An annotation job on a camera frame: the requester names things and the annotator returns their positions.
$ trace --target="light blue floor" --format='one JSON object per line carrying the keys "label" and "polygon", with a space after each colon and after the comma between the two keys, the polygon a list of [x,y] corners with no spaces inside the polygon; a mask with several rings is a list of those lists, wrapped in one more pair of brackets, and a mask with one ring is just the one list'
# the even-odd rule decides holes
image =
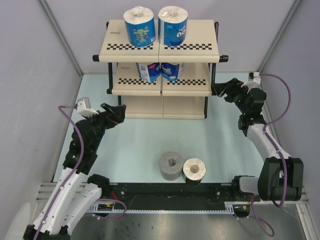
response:
{"label": "light blue floor", "polygon": [[[233,77],[247,82],[248,74],[217,73],[216,82]],[[100,104],[118,104],[118,96],[106,94],[107,75],[85,75],[78,97],[89,97],[95,110]],[[263,160],[255,146],[238,130],[238,108],[223,98],[209,97],[208,117],[204,120],[126,118],[124,123],[106,131],[98,158],[89,176],[100,174],[113,183],[166,183],[158,161],[168,151],[187,160],[199,158],[206,165],[204,183],[228,183],[234,176],[259,176]],[[82,117],[73,112],[72,119]],[[73,128],[69,125],[54,181],[59,179],[69,150]],[[183,183],[182,177],[175,182]]]}

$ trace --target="two-tier shelf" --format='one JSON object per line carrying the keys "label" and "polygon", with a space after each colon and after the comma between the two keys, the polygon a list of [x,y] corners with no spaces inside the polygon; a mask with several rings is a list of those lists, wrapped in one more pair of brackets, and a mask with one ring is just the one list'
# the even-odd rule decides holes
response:
{"label": "two-tier shelf", "polygon": [[[205,119],[208,97],[212,95],[216,63],[227,62],[228,56],[218,52],[219,23],[213,20],[188,20],[182,45],[169,47],[156,40],[147,47],[129,43],[124,20],[111,20],[95,62],[108,63],[108,94],[125,96],[126,118]],[[139,78],[136,63],[185,63],[184,73],[177,81],[161,75],[154,82]],[[117,63],[115,80],[113,63]]]}

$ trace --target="black linear rail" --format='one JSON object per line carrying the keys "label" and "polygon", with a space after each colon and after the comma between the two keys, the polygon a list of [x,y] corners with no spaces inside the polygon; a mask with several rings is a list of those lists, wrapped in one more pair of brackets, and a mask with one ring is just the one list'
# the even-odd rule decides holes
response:
{"label": "black linear rail", "polygon": [[231,183],[117,183],[112,191],[129,210],[215,211],[225,210],[224,202],[248,202]]}

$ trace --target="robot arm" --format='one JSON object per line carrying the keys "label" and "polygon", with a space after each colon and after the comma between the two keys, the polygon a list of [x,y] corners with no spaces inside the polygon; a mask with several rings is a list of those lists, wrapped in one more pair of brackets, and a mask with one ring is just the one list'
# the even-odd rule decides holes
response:
{"label": "robot arm", "polygon": [[244,84],[233,78],[228,82],[212,85],[212,95],[226,95],[224,100],[235,103],[239,108],[242,115],[239,117],[238,128],[252,141],[264,160],[259,177],[236,176],[234,181],[237,181],[241,192],[257,194],[264,201],[281,200],[284,189],[284,178],[281,175],[284,166],[279,156],[281,152],[287,169],[285,200],[298,201],[302,194],[303,162],[299,158],[292,158],[270,131],[264,130],[266,122],[262,116],[262,107],[267,95],[257,88],[259,84],[259,73],[251,72],[248,83]]}
{"label": "robot arm", "polygon": [[81,98],[77,102],[77,111],[85,118],[75,124],[84,143],[81,163],[73,171],[81,154],[80,139],[74,130],[58,184],[41,214],[32,225],[27,226],[23,239],[69,240],[74,227],[89,206],[101,196],[110,193],[109,179],[94,174],[89,177],[88,185],[80,196],[72,202],[77,188],[89,174],[98,157],[97,150],[106,130],[114,128],[125,120],[125,105],[110,106],[103,103],[101,107],[105,111],[93,110],[88,98]]}

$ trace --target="blue toilet paper packaging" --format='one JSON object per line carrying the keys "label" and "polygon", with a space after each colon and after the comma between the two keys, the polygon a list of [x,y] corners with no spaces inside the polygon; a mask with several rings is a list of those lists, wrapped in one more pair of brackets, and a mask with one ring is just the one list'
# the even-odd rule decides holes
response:
{"label": "blue toilet paper packaging", "polygon": [[178,80],[184,73],[185,64],[184,63],[161,63],[161,75],[168,79],[169,81]]}
{"label": "blue toilet paper packaging", "polygon": [[188,12],[181,7],[166,6],[158,14],[158,37],[161,44],[178,46],[186,39]]}
{"label": "blue toilet paper packaging", "polygon": [[160,75],[160,63],[138,63],[136,62],[136,68],[138,69],[139,77],[147,82],[153,82],[157,80]]}
{"label": "blue toilet paper packaging", "polygon": [[146,7],[136,6],[123,15],[129,42],[146,47],[156,40],[154,13]]}

